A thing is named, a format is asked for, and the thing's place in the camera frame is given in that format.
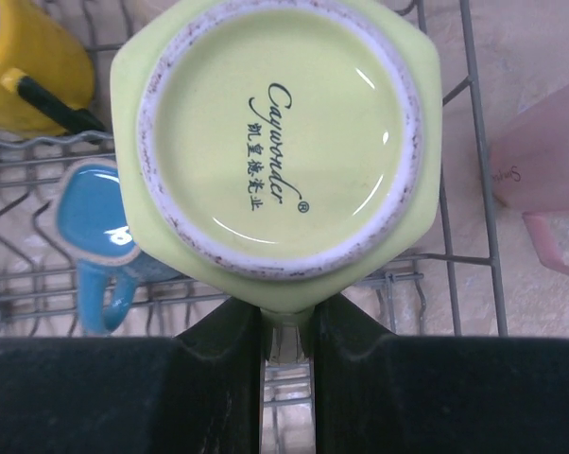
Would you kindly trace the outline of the light green mug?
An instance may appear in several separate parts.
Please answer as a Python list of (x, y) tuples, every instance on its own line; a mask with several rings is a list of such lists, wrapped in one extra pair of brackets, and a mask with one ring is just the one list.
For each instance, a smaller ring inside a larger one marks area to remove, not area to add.
[(110, 94), (134, 241), (259, 307), (273, 363), (434, 221), (439, 54), (375, 1), (181, 1), (115, 54)]

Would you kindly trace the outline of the teal blue mug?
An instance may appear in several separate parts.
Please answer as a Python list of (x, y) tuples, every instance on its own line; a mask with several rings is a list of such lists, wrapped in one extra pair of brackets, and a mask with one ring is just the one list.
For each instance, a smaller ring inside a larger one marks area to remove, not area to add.
[(135, 291), (181, 274), (135, 243), (113, 159), (69, 166), (52, 203), (56, 242), (74, 259), (78, 317), (92, 335), (109, 335), (125, 320)]

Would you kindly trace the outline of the yellow mug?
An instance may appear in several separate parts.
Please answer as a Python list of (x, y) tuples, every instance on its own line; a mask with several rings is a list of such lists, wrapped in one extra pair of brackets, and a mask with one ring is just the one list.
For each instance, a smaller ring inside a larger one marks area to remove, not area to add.
[(23, 138), (104, 131), (79, 40), (31, 1), (0, 1), (0, 130)]

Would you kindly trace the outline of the pink faceted mug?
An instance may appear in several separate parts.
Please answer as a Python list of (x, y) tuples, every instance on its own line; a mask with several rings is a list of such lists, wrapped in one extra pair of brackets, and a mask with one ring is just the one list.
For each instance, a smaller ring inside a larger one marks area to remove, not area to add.
[(520, 212), (542, 265), (569, 276), (547, 217), (569, 213), (569, 84), (515, 116), (490, 146), (492, 192)]

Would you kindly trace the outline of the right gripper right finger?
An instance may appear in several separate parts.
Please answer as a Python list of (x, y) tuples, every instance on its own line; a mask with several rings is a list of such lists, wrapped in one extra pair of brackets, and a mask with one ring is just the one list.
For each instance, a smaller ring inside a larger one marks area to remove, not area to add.
[(313, 316), (320, 453), (569, 453), (569, 340), (397, 336), (345, 297)]

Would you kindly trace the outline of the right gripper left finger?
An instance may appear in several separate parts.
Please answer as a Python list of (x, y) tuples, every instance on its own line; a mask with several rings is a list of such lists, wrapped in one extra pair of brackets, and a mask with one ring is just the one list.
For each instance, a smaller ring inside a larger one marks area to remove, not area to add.
[(261, 338), (234, 298), (173, 338), (1, 338), (0, 453), (256, 453)]

